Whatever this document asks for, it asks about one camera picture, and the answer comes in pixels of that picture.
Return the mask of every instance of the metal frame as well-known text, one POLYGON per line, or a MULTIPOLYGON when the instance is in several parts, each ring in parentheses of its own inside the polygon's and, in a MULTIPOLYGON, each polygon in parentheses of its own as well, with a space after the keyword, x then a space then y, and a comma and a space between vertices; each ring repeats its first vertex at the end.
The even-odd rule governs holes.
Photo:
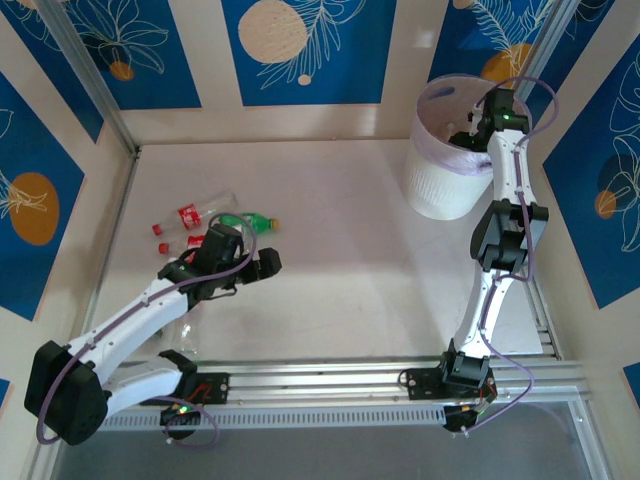
POLYGON ((38 15, 49 29, 60 51, 73 69, 78 80, 100 112, 111 126, 120 145, 134 158, 138 145, 120 115, 120 109, 82 39, 58 0, 33 0, 38 15))
MULTIPOLYGON (((555 5, 533 42, 529 55, 527 55, 524 65, 520 69, 518 75, 520 77, 540 77, 581 0, 547 1, 555 2, 555 5)), ((515 87, 516 95, 524 102, 531 94, 534 84, 532 82, 516 81, 515 87)))
MULTIPOLYGON (((127 180, 127 188, 119 206, 117 223, 114 227, 112 242, 117 235, 120 221, 129 197, 135 177, 135 165, 127 180)), ((84 320, 83 332, 90 325, 95 310, 95 302, 106 275, 106 265, 112 254, 109 248, 105 256, 100 280, 96 286, 91 308, 84 320)), ((593 478, 613 478, 610 467, 600 444, 597 432, 593 428, 593 419, 588 407, 590 391, 582 367, 579 362, 563 361, 562 349, 557 341, 553 322, 549 315, 541 289, 537 282, 528 284, 526 289, 530 307, 535 313, 535 321, 543 347, 540 355, 521 355, 518 361, 530 368, 536 377, 534 390, 526 397, 526 402, 566 402, 572 412, 576 429, 579 433, 582 449, 593 478)), ((265 416, 278 412, 295 412, 301 417, 326 412, 327 409, 359 412, 366 416, 371 408, 386 412, 397 412, 398 415, 410 413, 420 405, 428 409, 445 405, 462 404, 458 399, 438 402, 413 402, 408 398, 406 388, 398 384, 400 373, 407 368, 431 368, 439 362, 437 357, 420 358, 385 358, 385 359, 347 359, 347 360, 307 360, 291 362, 198 362, 202 372, 226 372, 230 374, 230 389, 226 406, 208 407, 216 416, 235 418, 238 420, 222 420, 222 428, 274 428, 274 423, 265 416)), ((492 362, 496 378, 498 399, 496 404, 508 403, 514 396, 524 391, 528 378, 512 365, 496 361, 492 362)), ((150 418, 158 419, 158 407, 130 408, 108 420, 102 427, 108 430, 131 430, 159 428, 159 424, 149 423, 150 418)), ((394 425, 395 417, 378 424, 394 425)), ((288 421, 287 428, 295 428, 295 421, 288 421)), ((337 420, 331 425, 344 426, 345 421, 337 420)), ((211 425, 204 422, 195 428, 207 429, 211 425)), ((50 456, 46 471, 53 471, 56 456, 50 456)))
MULTIPOLYGON (((557 3, 543 25, 531 54, 523 66, 522 75, 540 75, 580 0, 555 1, 557 3)), ((34 0, 34 2, 53 38, 59 44, 63 54, 96 104, 96 107, 112 127, 120 143, 134 158, 125 192, 118 207, 116 222, 102 263, 99 279, 84 317, 82 325, 82 332, 84 333, 90 328, 96 301, 104 283, 106 266, 112 255, 113 241, 120 228, 122 215, 135 177, 137 165, 135 156, 139 154, 139 149, 120 116, 113 96, 83 47, 82 41, 75 32, 70 20, 64 14, 63 8, 56 0, 34 0)), ((517 89, 519 98, 526 100, 532 88, 533 85, 529 83, 520 83, 517 89)), ((519 361, 530 368, 536 377, 536 386, 526 398, 526 401, 567 402, 571 409, 592 477, 597 479, 611 478, 611 470, 603 453, 604 450, 600 444, 591 416, 589 406, 591 394, 582 368, 578 362, 561 360, 563 358, 562 349, 557 341, 558 337, 539 285, 533 282, 528 286, 527 291, 531 308, 536 314, 535 318, 543 345, 543 354, 519 357, 519 361)), ((364 411, 363 409, 369 409, 371 411, 373 408, 377 409, 376 411, 378 412, 401 413, 410 411, 407 409, 419 411, 421 406, 425 409, 438 411, 438 408, 442 408, 445 405, 460 404, 461 401, 458 399, 438 402, 411 402, 408 399, 406 389, 398 383, 398 377, 403 370, 407 368, 431 368, 437 365, 438 360, 435 357, 424 357, 342 361, 318 359, 315 361, 286 363, 225 364, 202 362, 199 364, 199 369, 204 372, 227 372, 231 375, 228 404, 222 407, 210 407, 213 413, 216 415, 238 414, 257 418, 251 428, 260 428, 259 419, 264 418, 265 412, 283 412, 284 409, 287 411, 293 409, 296 412, 310 412, 314 411, 313 409, 324 409, 323 411, 326 411, 326 409, 338 409, 341 412, 358 412, 358 409, 362 411, 364 411)), ((496 403, 509 402, 513 396, 526 388, 528 384, 527 377, 511 365, 494 362, 492 367, 499 393, 496 403)), ((136 422, 125 421, 118 423, 118 418, 127 416, 130 418, 140 416, 150 418, 150 413, 157 418, 157 410, 158 407, 131 408, 120 415, 112 417, 112 420, 105 423, 103 429, 155 429, 157 428, 155 424, 147 424, 145 426, 136 422)), ((393 419, 396 417, 391 415, 387 418, 394 421, 393 419)), ((223 424, 223 428, 233 428, 233 422, 231 420, 229 422, 229 424, 223 424)), ((203 423, 198 428, 211 428, 211 426, 203 423)), ((38 447, 34 463, 30 468, 25 469, 28 476, 24 478, 49 478, 54 471, 54 464, 59 452, 59 445, 48 448, 38 447)))

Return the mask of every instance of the red label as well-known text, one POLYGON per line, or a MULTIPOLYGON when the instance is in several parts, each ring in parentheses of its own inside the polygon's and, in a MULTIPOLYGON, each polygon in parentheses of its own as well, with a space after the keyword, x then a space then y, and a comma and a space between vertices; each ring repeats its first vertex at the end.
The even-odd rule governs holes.
POLYGON ((187 238, 187 248, 199 248, 204 242, 204 235, 187 238))
POLYGON ((202 222, 200 221, 200 215, 198 214, 198 211, 193 204, 182 207, 178 210, 178 214, 182 219, 184 228, 186 228, 187 230, 199 227, 202 224, 202 222))

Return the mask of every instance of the robotic arm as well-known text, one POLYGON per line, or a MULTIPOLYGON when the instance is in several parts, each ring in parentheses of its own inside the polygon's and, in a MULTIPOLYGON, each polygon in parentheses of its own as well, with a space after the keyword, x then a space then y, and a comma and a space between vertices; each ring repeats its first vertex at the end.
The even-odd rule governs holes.
POLYGON ((470 114, 471 133, 457 133, 450 140, 489 154, 494 200, 471 238, 476 276, 462 324, 438 367, 406 372, 410 399, 484 397, 476 408, 449 407, 454 411, 448 413, 456 415, 448 415, 445 428, 454 432, 473 426, 479 413, 496 398, 489 367, 491 337, 507 290, 522 267, 528 266, 549 218, 548 210, 536 204, 531 190, 527 142, 523 141, 529 133, 529 121, 513 111, 513 95, 508 89, 491 90, 483 110, 474 109, 470 114))
POLYGON ((83 442, 107 417, 132 405, 156 396, 187 398, 196 387, 197 368, 173 350, 140 365, 118 366, 168 323, 199 302, 218 298, 213 296, 217 289, 231 291, 220 296, 233 295, 236 283, 246 285, 270 278, 282 267, 274 249, 260 250, 259 259, 250 261, 247 255, 238 257, 238 251, 243 251, 243 242, 237 230, 220 224, 211 226, 200 248, 187 250, 165 265, 158 278, 111 319, 63 347, 53 341, 43 345, 33 361, 26 409, 36 416, 40 414, 56 377, 87 346, 86 353, 62 378, 45 416, 45 424, 68 444, 83 442), (223 274, 234 267, 236 273, 223 274), (203 279, 215 273, 222 275, 213 280, 203 279), (143 308, 136 311, 139 305, 143 308), (132 309, 135 313, 114 327, 132 309))

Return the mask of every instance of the green bottle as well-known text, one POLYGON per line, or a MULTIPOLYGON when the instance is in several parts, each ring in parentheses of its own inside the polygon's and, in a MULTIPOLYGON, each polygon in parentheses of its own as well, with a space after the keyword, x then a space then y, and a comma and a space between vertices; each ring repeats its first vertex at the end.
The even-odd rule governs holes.
MULTIPOLYGON (((252 212, 244 212, 240 215, 251 224, 257 234, 264 233, 268 230, 278 230, 280 228, 280 222, 277 218, 267 218, 264 215, 252 212)), ((228 215, 220 217, 220 223, 229 227, 242 225, 240 220, 228 215)))

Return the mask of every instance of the white trash bin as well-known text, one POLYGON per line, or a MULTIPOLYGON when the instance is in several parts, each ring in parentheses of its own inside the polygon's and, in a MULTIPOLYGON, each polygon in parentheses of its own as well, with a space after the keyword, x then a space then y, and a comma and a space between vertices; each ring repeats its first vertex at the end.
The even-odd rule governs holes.
MULTIPOLYGON (((418 97, 402 189, 409 205, 421 215, 436 220, 460 218, 491 183, 489 155, 448 140, 457 132, 469 131, 472 106, 494 85, 479 77, 447 75, 429 82, 418 97)), ((518 100, 514 111, 529 115, 518 100)))

